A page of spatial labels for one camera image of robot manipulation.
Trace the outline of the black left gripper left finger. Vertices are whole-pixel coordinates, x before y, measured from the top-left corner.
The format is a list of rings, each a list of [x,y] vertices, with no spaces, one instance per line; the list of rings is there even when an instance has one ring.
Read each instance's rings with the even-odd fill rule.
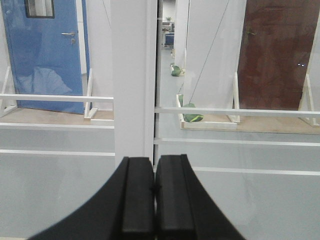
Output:
[[[154,173],[147,157],[124,157],[80,208],[32,240],[152,240]]]

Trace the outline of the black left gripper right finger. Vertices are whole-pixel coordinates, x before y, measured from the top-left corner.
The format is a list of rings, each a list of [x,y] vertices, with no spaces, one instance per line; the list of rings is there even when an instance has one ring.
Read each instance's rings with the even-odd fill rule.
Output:
[[[162,155],[156,174],[159,240],[242,240],[193,171],[187,155]]]

